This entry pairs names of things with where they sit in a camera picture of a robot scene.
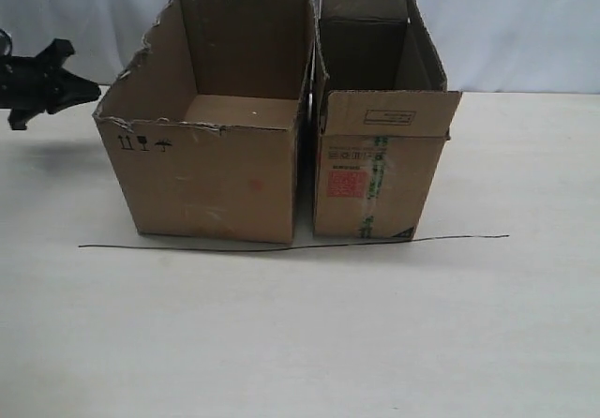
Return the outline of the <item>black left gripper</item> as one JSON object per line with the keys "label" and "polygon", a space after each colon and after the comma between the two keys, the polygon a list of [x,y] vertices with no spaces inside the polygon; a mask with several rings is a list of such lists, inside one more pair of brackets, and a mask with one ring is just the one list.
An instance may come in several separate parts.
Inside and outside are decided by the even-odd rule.
{"label": "black left gripper", "polygon": [[97,83],[63,68],[75,53],[69,40],[56,38],[35,56],[12,54],[12,42],[1,45],[1,108],[9,110],[11,130],[27,130],[27,123],[42,113],[94,102]]}

